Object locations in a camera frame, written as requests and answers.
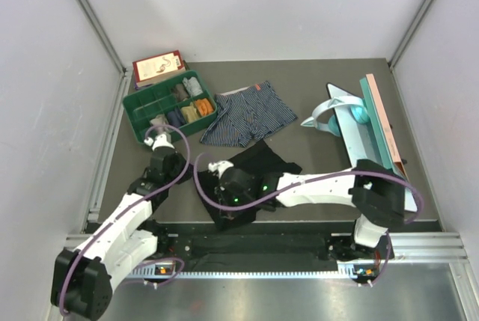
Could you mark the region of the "black underwear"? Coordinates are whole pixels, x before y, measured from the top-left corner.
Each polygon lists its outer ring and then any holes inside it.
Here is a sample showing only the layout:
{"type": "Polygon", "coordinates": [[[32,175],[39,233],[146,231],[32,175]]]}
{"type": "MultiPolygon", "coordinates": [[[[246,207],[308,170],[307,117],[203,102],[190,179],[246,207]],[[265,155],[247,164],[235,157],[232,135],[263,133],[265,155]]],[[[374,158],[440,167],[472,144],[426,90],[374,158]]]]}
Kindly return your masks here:
{"type": "Polygon", "coordinates": [[[207,198],[229,207],[250,204],[276,190],[276,177],[302,172],[302,167],[295,162],[284,161],[265,141],[255,143],[228,161],[233,164],[233,170],[221,176],[217,171],[197,173],[198,184],[205,194],[201,202],[219,231],[252,223],[259,210],[273,212],[279,207],[279,202],[272,198],[247,210],[226,211],[207,203],[207,198]]]}

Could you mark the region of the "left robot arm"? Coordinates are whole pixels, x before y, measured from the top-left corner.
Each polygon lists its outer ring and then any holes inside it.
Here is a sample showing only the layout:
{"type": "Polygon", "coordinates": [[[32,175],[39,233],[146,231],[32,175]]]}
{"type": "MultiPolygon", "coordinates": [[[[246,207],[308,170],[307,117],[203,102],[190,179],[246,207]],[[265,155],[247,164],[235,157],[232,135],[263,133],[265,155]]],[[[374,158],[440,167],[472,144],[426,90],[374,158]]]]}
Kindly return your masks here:
{"type": "Polygon", "coordinates": [[[50,301],[62,316],[98,320],[134,269],[169,252],[170,242],[151,216],[173,185],[189,179],[190,159],[171,144],[154,147],[150,164],[112,214],[83,243],[59,253],[50,301]]]}

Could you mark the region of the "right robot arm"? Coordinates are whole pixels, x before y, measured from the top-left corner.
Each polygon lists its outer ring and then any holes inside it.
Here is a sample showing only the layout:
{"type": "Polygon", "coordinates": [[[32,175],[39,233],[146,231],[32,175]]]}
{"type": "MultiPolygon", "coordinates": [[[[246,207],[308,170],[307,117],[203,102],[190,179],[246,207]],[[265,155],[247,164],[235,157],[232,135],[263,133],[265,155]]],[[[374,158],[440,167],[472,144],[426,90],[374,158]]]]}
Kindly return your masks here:
{"type": "Polygon", "coordinates": [[[261,202],[260,208],[292,208],[304,204],[339,204],[360,212],[351,252],[360,258],[376,250],[383,234],[405,221],[404,180],[369,159],[354,168],[330,174],[267,173],[255,176],[232,162],[212,162],[209,171],[218,177],[218,203],[231,211],[261,202]]]}

